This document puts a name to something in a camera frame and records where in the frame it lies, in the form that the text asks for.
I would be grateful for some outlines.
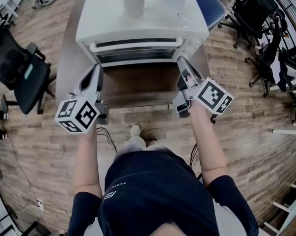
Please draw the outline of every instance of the oven handle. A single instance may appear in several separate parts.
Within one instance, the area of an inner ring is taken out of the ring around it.
[[[107,52],[118,49],[127,49],[127,48],[136,48],[136,47],[180,47],[183,44],[183,39],[181,37],[176,38],[176,42],[142,42],[142,43],[130,43],[130,44],[119,44],[119,45],[110,45],[103,47],[96,47],[95,43],[89,45],[90,51],[93,53]]]

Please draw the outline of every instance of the oven door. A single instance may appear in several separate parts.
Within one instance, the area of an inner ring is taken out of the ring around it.
[[[91,43],[89,49],[102,66],[142,62],[173,62],[183,39],[144,38]]]

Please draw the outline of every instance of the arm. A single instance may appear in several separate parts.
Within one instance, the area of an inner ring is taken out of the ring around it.
[[[208,186],[217,177],[227,175],[224,152],[216,138],[206,108],[193,100],[188,111],[198,146],[203,183]]]
[[[88,192],[102,198],[97,160],[96,124],[79,138],[74,171],[74,192]]]

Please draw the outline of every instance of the white toaster oven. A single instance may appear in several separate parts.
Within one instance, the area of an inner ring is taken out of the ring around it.
[[[76,42],[101,66],[189,59],[209,31],[196,0],[174,9],[145,0],[144,14],[130,18],[122,0],[85,0]]]

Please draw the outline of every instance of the wooden floor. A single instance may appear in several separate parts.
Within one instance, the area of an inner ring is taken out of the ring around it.
[[[23,1],[11,28],[16,40],[26,46],[36,43],[56,72],[63,32],[75,0],[56,0],[30,17],[30,1]],[[218,117],[215,131],[228,159],[234,178],[259,223],[275,212],[271,205],[289,190],[296,179],[296,135],[272,134],[271,129],[289,127],[292,109],[287,93],[271,92],[263,98],[261,82],[248,87],[256,77],[256,69],[244,63],[253,57],[242,42],[233,48],[235,31],[214,29],[204,46],[212,78],[231,92],[235,100],[227,112]],[[0,85],[0,94],[13,99],[13,92]],[[11,107],[9,120],[3,125],[9,139],[0,143],[0,192],[13,207],[21,230],[34,220],[47,225],[53,232],[67,230],[73,201],[71,179],[77,150],[77,136],[70,136],[54,122],[54,101],[46,96],[44,114],[36,109],[25,116],[18,107]],[[110,111],[108,130],[120,148],[129,139],[129,128],[137,123],[146,139],[157,138],[189,163],[195,139],[189,119],[177,119],[170,105],[114,109]],[[98,138],[98,160],[101,184],[114,157],[113,147],[105,137]],[[198,157],[193,166],[199,173]],[[37,209],[42,199],[44,212]]]

